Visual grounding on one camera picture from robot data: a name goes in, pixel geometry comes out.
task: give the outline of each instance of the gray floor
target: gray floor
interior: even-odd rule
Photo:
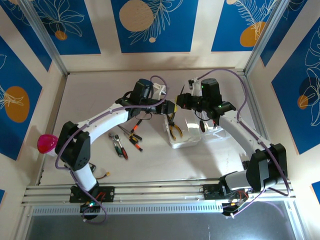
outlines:
[[[291,240],[283,202],[255,202],[235,219],[221,213],[110,215],[91,225],[80,216],[35,216],[29,240]]]

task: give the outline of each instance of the pliers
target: pliers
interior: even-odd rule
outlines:
[[[175,122],[173,121],[173,119],[175,118],[175,115],[176,115],[175,112],[172,113],[171,116],[169,116],[168,114],[166,115],[166,117],[167,117],[167,119],[168,119],[170,135],[171,135],[171,137],[173,138],[173,140],[176,140],[176,139],[177,139],[176,136],[174,135],[174,128],[179,132],[181,138],[182,138],[183,135],[184,135],[184,134],[182,133],[180,127],[178,127],[178,126],[175,124]]]

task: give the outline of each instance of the pink object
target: pink object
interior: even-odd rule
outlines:
[[[55,148],[58,142],[58,138],[55,135],[44,134],[38,139],[37,148],[41,154],[49,154],[56,156]]]

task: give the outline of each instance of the beige circle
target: beige circle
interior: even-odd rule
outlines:
[[[131,32],[146,30],[154,22],[151,8],[141,0],[126,2],[119,12],[121,24]]]
[[[155,39],[154,37],[150,37],[150,38],[149,38],[149,42],[153,44],[153,43],[156,42],[156,39]]]
[[[226,3],[229,5],[235,4],[238,0],[226,0]]]
[[[8,0],[10,3],[13,3],[13,4],[15,4],[15,5],[18,5],[19,3],[18,3],[18,0]]]

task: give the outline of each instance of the white table surface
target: white table surface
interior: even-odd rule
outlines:
[[[194,77],[199,77],[207,70],[165,70],[165,71],[110,71],[73,73],[68,76],[61,106],[57,116],[54,134],[59,136],[64,123],[78,123],[89,119],[110,107],[125,92],[131,91],[140,78],[149,79],[152,75],[162,76],[169,86],[167,99],[174,99],[183,84]],[[216,78],[224,101],[231,102],[237,109],[244,100],[240,81],[225,71],[216,71],[207,78]],[[246,105],[241,112],[242,118],[254,127]],[[122,124],[131,129],[135,118]],[[107,171],[110,176],[101,183],[127,183],[148,181],[169,181],[186,179],[219,178],[226,173],[241,171],[242,160],[247,160],[245,151],[232,138],[205,142],[196,146],[172,149],[168,133],[163,130],[164,117],[154,115],[149,121],[143,121],[137,134],[143,138],[139,152],[125,138],[118,127],[110,130],[121,137],[129,160],[119,158],[108,133],[101,135],[91,146],[90,162],[97,166],[94,175],[103,176]],[[55,168],[55,159],[46,156],[41,178],[41,185],[73,184],[67,171]]]

